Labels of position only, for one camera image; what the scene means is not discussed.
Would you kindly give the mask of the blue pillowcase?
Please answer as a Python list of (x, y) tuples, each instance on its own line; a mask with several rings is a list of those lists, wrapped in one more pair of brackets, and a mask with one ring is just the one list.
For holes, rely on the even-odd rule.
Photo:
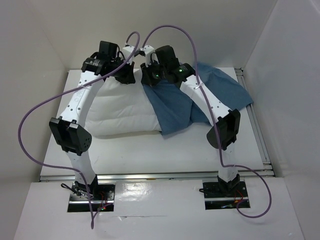
[[(206, 87), (231, 110), (242, 110), (254, 101), (247, 90), (219, 68), (197, 63)], [(209, 123), (202, 110), (176, 86), (162, 79), (157, 85), (142, 85), (157, 118), (156, 131), (163, 136), (188, 128), (193, 123)]]

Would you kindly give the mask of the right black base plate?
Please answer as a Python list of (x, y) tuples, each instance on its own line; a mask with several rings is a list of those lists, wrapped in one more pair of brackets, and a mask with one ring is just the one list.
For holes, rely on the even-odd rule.
[(203, 182), (202, 185), (199, 192), (204, 196), (206, 210), (236, 209), (238, 203), (240, 203), (240, 209), (251, 207), (244, 181), (240, 181), (229, 193), (222, 192), (218, 182)]

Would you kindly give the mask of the white pillow yellow edge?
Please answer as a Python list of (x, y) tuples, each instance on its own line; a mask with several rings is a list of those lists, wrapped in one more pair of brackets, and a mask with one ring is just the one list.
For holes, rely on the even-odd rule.
[(114, 77), (109, 77), (99, 89), (85, 121), (85, 129), (92, 136), (161, 130), (141, 84), (142, 73), (135, 69), (133, 75), (133, 84), (122, 84)]

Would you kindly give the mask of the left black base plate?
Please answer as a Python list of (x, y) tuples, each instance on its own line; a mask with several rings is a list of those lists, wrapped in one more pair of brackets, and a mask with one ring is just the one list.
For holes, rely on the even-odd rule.
[[(90, 212), (88, 195), (84, 190), (76, 188), (73, 183), (71, 187), (62, 183), (61, 187), (70, 190), (68, 201), (68, 213), (84, 213)], [(93, 212), (100, 209), (101, 212), (113, 212), (115, 202), (115, 188), (114, 184), (100, 184), (96, 193), (90, 194), (90, 200), (92, 204)]]

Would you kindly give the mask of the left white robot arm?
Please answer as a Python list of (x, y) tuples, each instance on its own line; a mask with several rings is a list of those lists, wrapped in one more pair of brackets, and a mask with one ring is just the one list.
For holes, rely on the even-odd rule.
[(87, 115), (98, 91), (108, 77), (123, 84), (135, 83), (134, 53), (136, 48), (126, 44), (101, 41), (99, 50), (82, 64), (78, 90), (57, 118), (51, 118), (49, 128), (56, 143), (69, 157), (75, 172), (75, 187), (88, 200), (99, 193), (98, 177), (89, 157), (92, 135), (85, 129)]

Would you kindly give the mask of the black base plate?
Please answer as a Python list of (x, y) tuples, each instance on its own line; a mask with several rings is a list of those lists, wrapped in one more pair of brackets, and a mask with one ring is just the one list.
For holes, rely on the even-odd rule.
[(229, 193), (222, 192), (218, 182), (203, 182), (202, 185), (199, 192), (204, 196), (206, 210), (236, 209), (238, 203), (240, 203), (240, 209), (251, 207), (244, 181), (240, 181)]
[[(70, 190), (68, 201), (68, 213), (84, 213), (90, 212), (88, 195), (84, 190), (76, 188), (73, 183), (71, 187), (62, 183), (61, 187)], [(100, 184), (96, 193), (90, 194), (90, 200), (92, 204), (93, 212), (100, 209), (101, 212), (113, 212), (115, 202), (115, 188), (114, 184)]]

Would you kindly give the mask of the aluminium side rail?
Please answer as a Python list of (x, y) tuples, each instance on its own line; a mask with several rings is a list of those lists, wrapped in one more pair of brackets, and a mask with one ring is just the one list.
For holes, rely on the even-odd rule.
[(250, 123), (252, 126), (252, 130), (257, 142), (257, 146), (259, 149), (260, 156), (262, 158), (262, 164), (263, 164), (263, 170), (260, 170), (261, 175), (267, 177), (274, 177), (275, 172), (272, 166), (272, 163), (270, 161), (270, 157), (267, 151), (267, 147), (261, 132), (261, 128), (258, 123), (258, 119), (255, 113), (255, 109), (253, 104), (250, 104), (246, 107), (248, 117), (250, 119)]

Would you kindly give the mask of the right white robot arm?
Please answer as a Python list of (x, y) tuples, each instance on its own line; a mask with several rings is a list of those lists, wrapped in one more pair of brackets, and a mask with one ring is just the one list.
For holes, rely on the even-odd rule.
[(235, 141), (240, 127), (240, 112), (231, 110), (221, 102), (201, 80), (196, 70), (188, 63), (180, 63), (170, 45), (154, 49), (150, 45), (137, 52), (145, 58), (141, 64), (141, 82), (156, 86), (165, 79), (188, 96), (204, 113), (212, 128), (206, 134), (209, 144), (217, 150), (220, 167), (217, 187), (223, 196), (236, 191), (240, 175), (236, 167)]

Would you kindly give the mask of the aluminium front rail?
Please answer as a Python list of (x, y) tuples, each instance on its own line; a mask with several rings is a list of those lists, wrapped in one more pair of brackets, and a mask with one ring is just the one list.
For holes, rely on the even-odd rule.
[[(274, 177), (275, 173), (272, 169), (257, 171), (262, 177)], [(240, 171), (240, 177), (257, 177), (251, 171)], [(182, 179), (207, 179), (216, 178), (218, 172), (185, 172), (185, 173), (151, 173), (151, 174), (105, 174), (98, 175), (99, 181), (118, 181), (118, 180), (182, 180)], [(71, 175), (66, 176), (41, 176), (40, 182), (53, 182), (53, 181), (74, 181), (75, 177)]]

